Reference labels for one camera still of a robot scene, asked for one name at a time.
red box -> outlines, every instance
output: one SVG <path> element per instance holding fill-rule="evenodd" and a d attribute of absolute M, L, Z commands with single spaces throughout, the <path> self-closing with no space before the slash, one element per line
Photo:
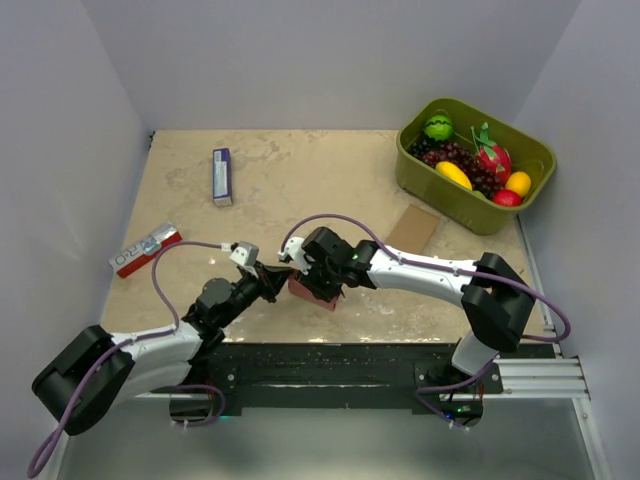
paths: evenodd
<path fill-rule="evenodd" d="M 164 247 L 181 240 L 178 229 L 170 222 L 166 222 L 142 240 L 122 250 L 109 260 L 109 263 L 119 276 L 126 278 L 153 260 Z"/>

fruit basket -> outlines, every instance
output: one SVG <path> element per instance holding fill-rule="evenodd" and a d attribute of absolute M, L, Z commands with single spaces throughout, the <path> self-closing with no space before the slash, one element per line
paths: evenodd
<path fill-rule="evenodd" d="M 449 117 L 454 130 L 451 142 L 472 151 L 475 151 L 472 127 L 478 129 L 485 122 L 490 125 L 492 140 L 509 151 L 513 170 L 525 172 L 531 179 L 531 188 L 519 206 L 505 207 L 493 203 L 409 154 L 409 148 L 423 134 L 425 123 L 434 115 Z M 555 157 L 545 145 L 453 98 L 438 98 L 430 102 L 398 132 L 396 144 L 398 185 L 477 235 L 498 232 L 531 205 L 556 168 Z"/>

cardboard piece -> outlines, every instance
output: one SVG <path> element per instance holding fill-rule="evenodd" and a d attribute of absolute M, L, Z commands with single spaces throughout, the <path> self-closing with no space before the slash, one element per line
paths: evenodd
<path fill-rule="evenodd" d="M 439 217 L 409 205 L 385 243 L 403 252 L 422 255 L 439 221 Z"/>

white wall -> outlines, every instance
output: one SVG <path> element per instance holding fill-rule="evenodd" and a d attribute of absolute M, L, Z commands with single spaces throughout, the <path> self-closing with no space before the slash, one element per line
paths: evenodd
<path fill-rule="evenodd" d="M 457 96 L 511 121 L 579 0 L 82 0 L 152 128 L 399 128 Z"/>
<path fill-rule="evenodd" d="M 0 478 L 54 421 L 34 376 L 100 315 L 142 123 L 77 0 L 0 7 Z"/>
<path fill-rule="evenodd" d="M 526 215 L 548 294 L 575 330 L 619 479 L 638 478 L 640 3 L 583 0 L 517 117 L 558 157 Z"/>

white and purple box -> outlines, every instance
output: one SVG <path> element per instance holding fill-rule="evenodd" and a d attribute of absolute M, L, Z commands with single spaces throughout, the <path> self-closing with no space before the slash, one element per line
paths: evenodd
<path fill-rule="evenodd" d="M 231 154 L 228 148 L 213 151 L 213 204 L 225 207 L 231 201 Z"/>

